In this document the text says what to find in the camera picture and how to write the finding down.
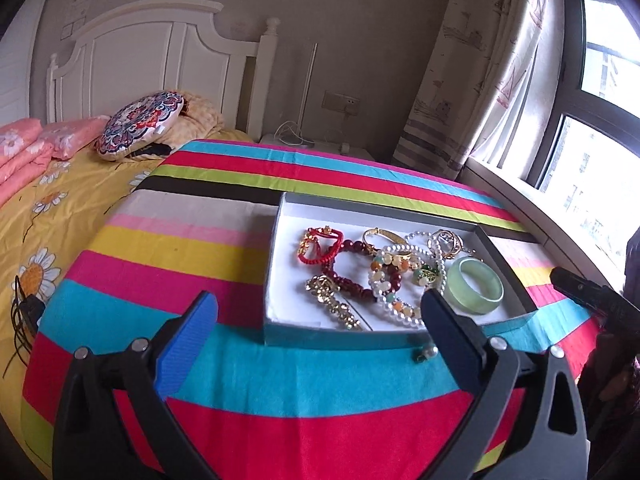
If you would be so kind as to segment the right hand dark glove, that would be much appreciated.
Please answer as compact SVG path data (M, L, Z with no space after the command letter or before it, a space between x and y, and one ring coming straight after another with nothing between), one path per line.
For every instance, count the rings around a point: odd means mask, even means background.
M639 235L626 247L620 294L639 307ZM590 442L590 479L639 477L639 338L603 330L578 380Z

